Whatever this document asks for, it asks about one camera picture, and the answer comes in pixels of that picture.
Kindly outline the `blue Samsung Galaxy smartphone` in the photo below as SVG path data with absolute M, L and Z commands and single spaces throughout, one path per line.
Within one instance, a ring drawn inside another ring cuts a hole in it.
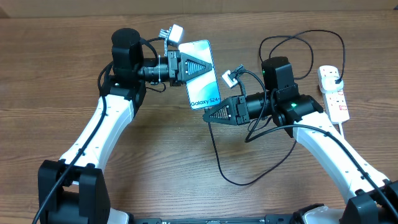
M 181 53 L 188 54 L 211 65 L 211 70 L 186 84 L 189 105 L 192 110 L 199 110 L 218 105 L 221 102 L 221 95 L 216 80 L 213 56 L 210 42 L 198 40 L 180 44 L 178 47 Z

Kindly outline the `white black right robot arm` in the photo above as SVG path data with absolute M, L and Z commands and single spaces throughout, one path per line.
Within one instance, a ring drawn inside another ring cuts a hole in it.
M 344 209 L 316 203 L 291 215 L 267 215 L 266 223 L 397 223 L 397 182 L 373 168 L 332 125 L 323 107 L 301 95 L 287 57 L 262 62 L 262 93 L 230 96 L 208 109 L 207 123 L 247 124 L 270 116 L 275 127 L 247 142 L 283 129 L 315 157 L 338 187 Z

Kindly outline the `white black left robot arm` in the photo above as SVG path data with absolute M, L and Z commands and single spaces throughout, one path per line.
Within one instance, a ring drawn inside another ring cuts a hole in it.
M 134 120 L 146 92 L 156 85 L 187 89 L 193 110 L 220 102 L 208 40 L 182 42 L 183 29 L 161 30 L 164 54 L 144 56 L 152 40 L 132 28 L 112 34 L 112 61 L 100 72 L 98 105 L 90 121 L 57 161 L 38 171 L 39 209 L 34 223 L 133 223 L 131 213 L 111 206 L 104 179 L 108 159 L 124 129 Z

